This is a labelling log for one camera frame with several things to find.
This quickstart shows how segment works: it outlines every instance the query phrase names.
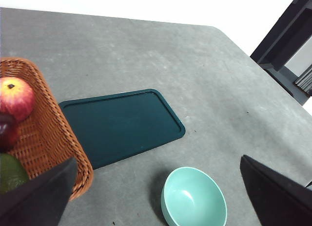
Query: gray tabletop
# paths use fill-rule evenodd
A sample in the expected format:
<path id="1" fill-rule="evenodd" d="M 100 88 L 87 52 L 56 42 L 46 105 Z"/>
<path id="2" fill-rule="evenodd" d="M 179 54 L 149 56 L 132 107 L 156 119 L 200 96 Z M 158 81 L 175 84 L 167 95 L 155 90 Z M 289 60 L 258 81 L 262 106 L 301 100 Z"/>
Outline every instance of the gray tabletop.
<path id="1" fill-rule="evenodd" d="M 216 180 L 227 225 L 260 225 L 243 154 L 302 185 L 312 179 L 312 117 L 220 30 L 16 9 L 1 16 L 1 55 L 35 62 L 58 102 L 155 88 L 186 128 L 177 141 L 97 169 L 60 226 L 165 225 L 162 185 L 181 166 Z"/>

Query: woven basket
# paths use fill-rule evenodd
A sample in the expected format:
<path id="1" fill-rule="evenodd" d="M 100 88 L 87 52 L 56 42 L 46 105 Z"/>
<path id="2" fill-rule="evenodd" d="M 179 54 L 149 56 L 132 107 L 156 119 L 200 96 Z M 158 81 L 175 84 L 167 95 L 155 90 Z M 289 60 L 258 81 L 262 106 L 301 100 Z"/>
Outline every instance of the woven basket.
<path id="1" fill-rule="evenodd" d="M 0 77 L 5 76 L 24 79 L 36 97 L 35 108 L 19 124 L 19 140 L 9 153 L 20 160 L 31 179 L 75 157 L 78 172 L 70 200 L 81 196 L 92 183 L 93 169 L 41 72 L 29 60 L 4 57 Z"/>

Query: dark red fruit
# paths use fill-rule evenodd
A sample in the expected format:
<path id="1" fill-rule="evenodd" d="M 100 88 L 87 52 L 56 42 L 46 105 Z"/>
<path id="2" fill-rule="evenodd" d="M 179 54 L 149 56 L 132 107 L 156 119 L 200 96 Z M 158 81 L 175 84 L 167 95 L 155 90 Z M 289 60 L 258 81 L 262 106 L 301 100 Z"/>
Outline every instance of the dark red fruit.
<path id="1" fill-rule="evenodd" d="M 18 138 L 16 119 L 10 114 L 0 113 L 0 152 L 13 148 Z"/>

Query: basket rim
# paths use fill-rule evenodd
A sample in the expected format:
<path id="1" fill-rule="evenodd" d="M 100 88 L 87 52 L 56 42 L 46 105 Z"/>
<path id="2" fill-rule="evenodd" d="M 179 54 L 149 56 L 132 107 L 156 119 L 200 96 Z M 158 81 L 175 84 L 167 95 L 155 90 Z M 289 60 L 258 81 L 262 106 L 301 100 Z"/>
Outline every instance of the basket rim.
<path id="1" fill-rule="evenodd" d="M 3 62 L 23 62 L 26 64 L 31 71 L 35 73 L 35 80 L 37 83 L 40 85 L 40 87 L 43 90 L 43 95 L 46 98 L 47 102 L 50 104 L 50 106 L 53 107 L 53 113 L 55 116 L 57 116 L 58 121 L 60 121 L 60 129 L 63 131 L 63 134 L 66 138 L 66 140 L 72 145 L 75 146 L 78 150 L 76 152 L 76 156 L 79 157 L 80 164 L 83 166 L 83 172 L 86 175 L 83 175 L 83 179 L 81 183 L 75 183 L 73 186 L 73 192 L 70 196 L 70 200 L 73 200 L 75 198 L 78 198 L 82 194 L 84 194 L 91 186 L 94 173 L 93 173 L 93 168 L 91 166 L 91 163 L 85 154 L 81 144 L 78 142 L 75 134 L 73 133 L 68 121 L 66 120 L 63 112 L 59 108 L 57 101 L 52 94 L 52 91 L 47 84 L 42 72 L 39 70 L 38 66 L 33 63 L 32 61 L 22 58 L 22 57 L 1 57 L 0 58 L 0 68 Z"/>

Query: tray rim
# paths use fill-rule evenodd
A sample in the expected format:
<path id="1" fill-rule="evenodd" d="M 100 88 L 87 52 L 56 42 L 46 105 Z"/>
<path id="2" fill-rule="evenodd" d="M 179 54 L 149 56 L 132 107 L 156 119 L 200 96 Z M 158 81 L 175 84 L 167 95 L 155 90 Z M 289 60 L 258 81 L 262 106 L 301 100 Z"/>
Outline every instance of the tray rim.
<path id="1" fill-rule="evenodd" d="M 63 101 L 61 103 L 59 103 L 59 107 L 61 108 L 61 110 L 63 111 L 67 106 L 69 105 L 74 105 L 74 104 L 84 104 L 84 103 L 88 103 L 88 102 L 94 102 L 94 101 L 103 101 L 103 100 L 112 100 L 112 99 L 117 99 L 117 98 L 122 98 L 122 97 L 128 97 L 128 96 L 134 96 L 134 95 L 138 95 L 138 94 L 148 94 L 148 93 L 154 93 L 158 99 L 160 100 L 160 102 L 162 103 L 162 105 L 165 107 L 165 109 L 168 111 L 168 113 L 170 114 L 170 116 L 172 117 L 172 119 L 175 121 L 175 123 L 179 126 L 180 128 L 180 132 L 176 133 L 175 136 L 173 137 L 173 139 L 170 140 L 166 140 L 163 143 L 157 145 L 156 147 L 162 146 L 164 144 L 167 144 L 169 142 L 175 141 L 177 139 L 180 139 L 184 136 L 186 129 L 184 127 L 184 125 L 182 124 L 182 122 L 180 121 L 180 119 L 178 118 L 178 116 L 176 115 L 176 113 L 173 111 L 173 109 L 170 107 L 170 105 L 168 104 L 168 102 L 165 100 L 165 98 L 162 96 L 162 94 L 155 89 L 145 89 L 145 90 L 138 90 L 138 91 L 131 91 L 131 92 L 122 92 L 122 93 L 118 93 L 118 94 L 110 94 L 110 95 L 104 95 L 104 96 L 95 96 L 95 97 L 89 97 L 89 98 L 81 98 L 81 99 L 73 99 L 73 100 L 66 100 Z M 139 151 L 139 152 L 134 152 L 133 155 L 127 156 L 121 156 L 120 160 L 135 156 L 137 154 L 143 153 L 145 151 L 149 151 L 153 148 L 147 149 L 147 150 L 143 150 L 143 151 Z M 99 165 L 96 164 L 95 161 L 95 167 L 93 167 L 94 169 L 98 169 L 100 167 L 98 167 Z"/>

